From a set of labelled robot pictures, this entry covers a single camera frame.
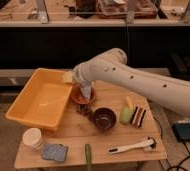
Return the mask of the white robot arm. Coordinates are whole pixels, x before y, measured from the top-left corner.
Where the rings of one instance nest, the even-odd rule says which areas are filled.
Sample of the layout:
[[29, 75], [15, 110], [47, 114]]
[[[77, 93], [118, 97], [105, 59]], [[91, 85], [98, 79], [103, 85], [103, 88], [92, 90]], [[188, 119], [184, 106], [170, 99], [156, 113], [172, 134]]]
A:
[[73, 77], [81, 84], [102, 80], [128, 88], [190, 118], [190, 81], [141, 71], [126, 63], [126, 53], [112, 48], [75, 66]]

